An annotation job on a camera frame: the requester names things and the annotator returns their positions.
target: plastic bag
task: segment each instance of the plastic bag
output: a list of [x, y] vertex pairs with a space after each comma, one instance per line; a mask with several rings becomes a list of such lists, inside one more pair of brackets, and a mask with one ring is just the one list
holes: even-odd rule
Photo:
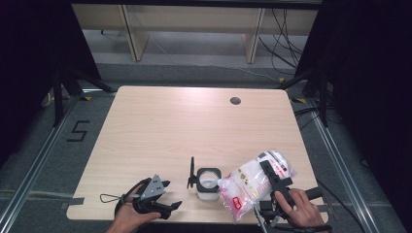
[[296, 175], [295, 170], [282, 154], [276, 150], [267, 150], [232, 171], [227, 177], [219, 179], [219, 194], [236, 221], [272, 191], [269, 179], [264, 175], [259, 164], [265, 160], [270, 162], [281, 180]]

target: table surface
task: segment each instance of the table surface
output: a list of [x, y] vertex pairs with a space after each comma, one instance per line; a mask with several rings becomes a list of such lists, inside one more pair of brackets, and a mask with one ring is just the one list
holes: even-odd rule
[[[241, 103], [232, 104], [232, 97]], [[74, 194], [84, 203], [70, 206], [67, 216], [111, 220], [117, 202], [102, 203], [100, 194], [121, 196], [159, 174], [171, 184], [158, 202], [183, 201], [168, 222], [232, 223], [222, 200], [202, 201], [195, 187], [187, 189], [190, 158], [194, 171], [219, 168], [225, 177], [268, 149], [280, 151], [297, 171], [291, 187], [317, 186], [284, 90], [123, 86]], [[257, 220], [250, 212], [238, 223]]]

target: printed label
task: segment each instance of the printed label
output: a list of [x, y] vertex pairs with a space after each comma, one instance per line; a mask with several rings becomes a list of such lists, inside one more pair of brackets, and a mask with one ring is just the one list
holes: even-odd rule
[[236, 208], [236, 210], [240, 210], [240, 208], [242, 207], [242, 204], [240, 203], [240, 200], [238, 197], [233, 197], [233, 206], [234, 208]]

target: human hand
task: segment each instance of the human hand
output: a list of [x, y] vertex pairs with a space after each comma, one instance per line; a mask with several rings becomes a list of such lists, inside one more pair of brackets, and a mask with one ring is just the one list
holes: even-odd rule
[[296, 205], [295, 210], [289, 205], [280, 191], [275, 192], [276, 200], [283, 211], [289, 216], [289, 221], [300, 227], [325, 225], [318, 207], [309, 201], [304, 190], [291, 188], [289, 194]]
[[[136, 191], [141, 187], [139, 185], [132, 191]], [[160, 213], [137, 213], [132, 205], [133, 198], [127, 197], [125, 203], [119, 208], [112, 225], [109, 227], [106, 233], [134, 233], [137, 231], [140, 225], [145, 222], [155, 220], [161, 217]]]

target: black handle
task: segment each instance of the black handle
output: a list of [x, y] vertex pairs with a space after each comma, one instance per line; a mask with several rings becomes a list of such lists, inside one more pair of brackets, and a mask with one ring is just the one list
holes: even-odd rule
[[307, 189], [306, 195], [308, 195], [309, 200], [316, 199], [318, 197], [322, 197], [324, 194], [322, 193], [322, 190], [319, 187], [313, 187], [311, 189]]

